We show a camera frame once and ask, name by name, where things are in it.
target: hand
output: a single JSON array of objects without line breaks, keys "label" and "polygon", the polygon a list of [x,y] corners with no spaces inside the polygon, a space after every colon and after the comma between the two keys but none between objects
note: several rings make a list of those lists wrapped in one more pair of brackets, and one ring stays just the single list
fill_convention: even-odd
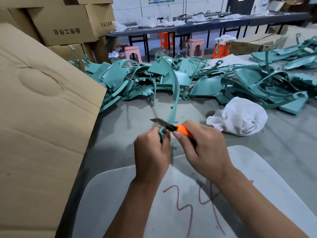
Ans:
[{"label": "hand", "polygon": [[159,185],[171,162],[171,135],[167,130],[160,143],[160,126],[152,128],[134,141],[136,176],[134,181]]},{"label": "hand", "polygon": [[173,132],[182,145],[188,162],[202,176],[219,185],[226,174],[234,168],[224,136],[218,129],[197,124],[192,120],[182,124],[197,142],[194,148],[186,135],[177,131]]}]

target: orange knife handle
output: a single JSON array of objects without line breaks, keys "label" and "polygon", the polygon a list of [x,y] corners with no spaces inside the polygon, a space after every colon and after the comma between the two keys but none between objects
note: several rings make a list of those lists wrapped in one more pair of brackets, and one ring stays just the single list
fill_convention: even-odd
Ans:
[{"label": "orange knife handle", "polygon": [[175,126],[177,127],[177,132],[180,132],[180,133],[186,135],[188,138],[194,139],[192,134],[190,132],[188,132],[187,128],[184,125],[178,124]]}]

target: table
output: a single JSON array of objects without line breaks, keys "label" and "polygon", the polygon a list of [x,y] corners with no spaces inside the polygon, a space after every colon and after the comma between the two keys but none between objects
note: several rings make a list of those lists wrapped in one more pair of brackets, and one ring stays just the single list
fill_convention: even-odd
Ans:
[{"label": "table", "polygon": [[[193,32],[202,32],[202,31],[208,31],[208,37],[207,37],[207,45],[209,46],[209,36],[211,30],[217,30],[220,29],[220,35],[225,34],[229,31],[237,31],[237,38],[240,34],[240,29],[242,26],[245,26],[244,35],[245,37],[247,32],[248,26],[257,26],[255,34],[258,32],[260,25],[267,25],[265,33],[268,32],[268,28],[270,26],[276,26],[281,25],[279,29],[279,33],[283,28],[284,24],[290,24],[290,25],[301,25],[306,20],[309,20],[311,18],[311,15],[308,12],[303,13],[287,13],[287,14],[280,14],[280,15],[266,15],[266,16],[256,16],[256,15],[248,15],[245,16],[239,20],[236,19],[226,19],[226,20],[211,20],[208,21],[208,23],[204,24],[198,24],[194,25],[192,21],[186,22],[183,26],[178,27],[155,27],[155,28],[127,28],[123,32],[115,32],[112,31],[108,34],[108,36],[111,37],[123,37],[123,36],[129,36],[130,46],[133,45],[134,42],[144,42],[145,45],[145,52],[147,55],[148,62],[150,62],[149,57],[149,51],[146,47],[148,47],[147,37],[146,34],[155,34],[155,33],[163,33],[167,32],[173,33],[173,43],[175,43],[175,37],[180,37],[182,39],[182,36],[188,36],[188,34]],[[227,28],[231,27],[237,27],[234,29],[226,30]],[[133,37],[143,37],[141,40],[132,40]],[[173,57],[175,56],[175,44],[173,45]]]},{"label": "table", "polygon": [[[239,57],[248,59],[250,55]],[[277,68],[281,63],[284,62],[272,65]],[[149,119],[166,119],[173,103],[171,92],[157,92],[153,107],[148,98],[121,100],[97,117],[56,237],[71,237],[77,207],[89,181],[101,172],[133,165],[134,139],[155,126]],[[211,98],[180,100],[176,120],[182,123],[192,119],[206,124],[206,117],[218,108],[221,107],[217,101]],[[317,216],[317,101],[309,100],[297,116],[276,109],[267,110],[267,114],[262,131],[245,137],[224,135],[226,145],[243,145],[263,157]],[[171,144],[172,156],[184,154],[173,136]]]}]

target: black door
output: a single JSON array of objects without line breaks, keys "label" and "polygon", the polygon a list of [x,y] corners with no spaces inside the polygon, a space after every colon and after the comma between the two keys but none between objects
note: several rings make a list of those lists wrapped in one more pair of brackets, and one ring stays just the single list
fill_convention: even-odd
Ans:
[{"label": "black door", "polygon": [[250,15],[254,0],[228,0],[227,12],[232,14]]}]

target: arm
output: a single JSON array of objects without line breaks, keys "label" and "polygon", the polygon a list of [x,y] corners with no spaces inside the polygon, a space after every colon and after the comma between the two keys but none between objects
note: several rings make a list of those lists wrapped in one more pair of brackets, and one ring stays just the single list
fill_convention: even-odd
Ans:
[{"label": "arm", "polygon": [[167,132],[161,144],[159,129],[140,134],[134,141],[136,176],[104,238],[143,237],[156,191],[170,164],[171,137]]},{"label": "arm", "polygon": [[182,145],[188,162],[219,188],[241,221],[256,237],[308,238],[233,166],[219,130],[191,120],[183,125],[197,142],[194,149],[187,136],[173,132]]}]

